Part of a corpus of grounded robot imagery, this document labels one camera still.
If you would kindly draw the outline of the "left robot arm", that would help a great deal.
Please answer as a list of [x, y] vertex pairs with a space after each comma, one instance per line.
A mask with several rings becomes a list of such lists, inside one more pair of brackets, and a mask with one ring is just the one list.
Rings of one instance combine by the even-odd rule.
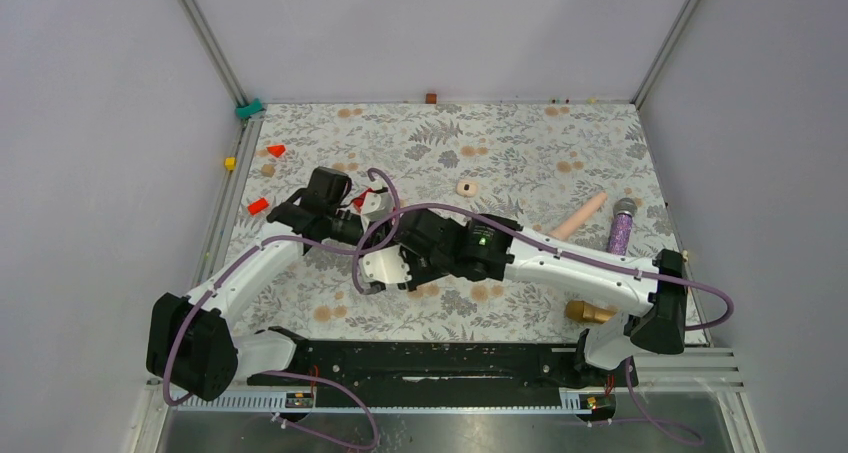
[[206, 401], [233, 381], [267, 371], [288, 384], [304, 380], [311, 360], [293, 334], [232, 330], [262, 290], [310, 249], [351, 254], [363, 235], [359, 216], [342, 208], [351, 187], [340, 171], [314, 169], [306, 187], [267, 212], [235, 259], [182, 296], [163, 294], [152, 309], [147, 371]]

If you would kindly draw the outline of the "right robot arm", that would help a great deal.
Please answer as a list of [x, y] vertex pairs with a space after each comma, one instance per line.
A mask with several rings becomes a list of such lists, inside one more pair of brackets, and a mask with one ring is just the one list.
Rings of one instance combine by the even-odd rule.
[[459, 223], [428, 209], [403, 214], [394, 240], [437, 277], [540, 283], [614, 306], [611, 319], [580, 336], [573, 369], [583, 383], [601, 383], [637, 353], [685, 349], [683, 258], [673, 250], [614, 255], [558, 243], [495, 215]]

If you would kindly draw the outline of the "beige earbud charging case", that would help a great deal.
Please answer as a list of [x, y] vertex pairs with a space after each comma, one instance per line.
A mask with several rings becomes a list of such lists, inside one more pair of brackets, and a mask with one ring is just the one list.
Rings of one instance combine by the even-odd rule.
[[479, 193], [479, 185], [470, 180], [461, 180], [456, 185], [456, 193], [464, 198], [475, 197]]

